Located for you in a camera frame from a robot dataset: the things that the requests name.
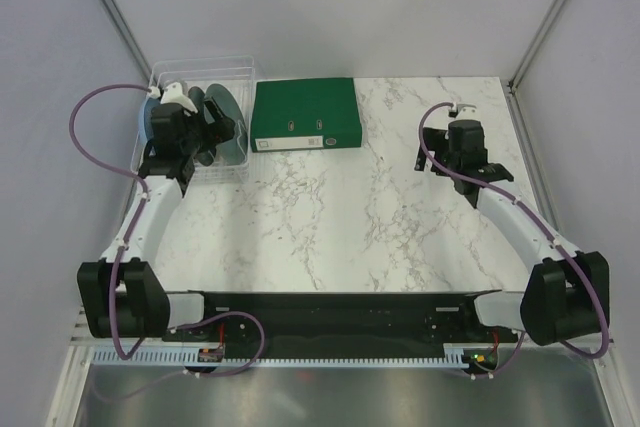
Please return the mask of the black red cream plate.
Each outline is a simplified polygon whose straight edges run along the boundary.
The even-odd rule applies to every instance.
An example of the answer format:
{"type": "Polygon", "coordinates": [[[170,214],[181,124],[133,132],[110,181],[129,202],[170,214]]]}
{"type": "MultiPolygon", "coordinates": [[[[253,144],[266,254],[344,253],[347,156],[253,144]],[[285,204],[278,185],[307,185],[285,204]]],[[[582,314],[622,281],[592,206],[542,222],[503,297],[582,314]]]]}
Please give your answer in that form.
{"type": "Polygon", "coordinates": [[[200,87],[191,87],[188,91],[188,97],[192,101],[198,112],[204,111],[205,92],[200,87]]]}

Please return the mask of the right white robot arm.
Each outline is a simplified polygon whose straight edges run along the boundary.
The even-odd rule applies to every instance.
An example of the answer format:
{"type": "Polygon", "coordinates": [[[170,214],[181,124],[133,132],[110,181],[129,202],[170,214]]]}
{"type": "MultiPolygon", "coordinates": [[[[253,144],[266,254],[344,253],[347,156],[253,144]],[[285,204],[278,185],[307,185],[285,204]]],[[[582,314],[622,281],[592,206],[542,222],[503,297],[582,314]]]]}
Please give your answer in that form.
{"type": "Polygon", "coordinates": [[[568,344],[608,334],[609,264],[562,237],[522,198],[513,175],[488,160],[477,120],[454,120],[445,129],[419,128],[419,170],[450,178],[455,191],[499,230],[528,269],[522,292],[478,295],[458,315],[467,339],[483,339],[494,327],[522,331],[539,346],[568,344]]]}

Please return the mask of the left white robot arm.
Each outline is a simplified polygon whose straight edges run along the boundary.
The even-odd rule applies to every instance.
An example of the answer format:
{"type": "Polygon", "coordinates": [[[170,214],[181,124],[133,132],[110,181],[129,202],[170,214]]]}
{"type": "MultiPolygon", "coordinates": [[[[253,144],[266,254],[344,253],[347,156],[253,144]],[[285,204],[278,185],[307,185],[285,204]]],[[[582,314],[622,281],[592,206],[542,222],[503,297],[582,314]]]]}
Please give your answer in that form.
{"type": "Polygon", "coordinates": [[[172,100],[148,99],[141,126],[142,162],[125,173],[136,183],[132,205],[109,247],[77,271],[91,335],[114,343],[168,330],[173,301],[152,266],[162,237],[196,166],[242,160],[247,149],[242,111],[220,84],[172,100]]]}

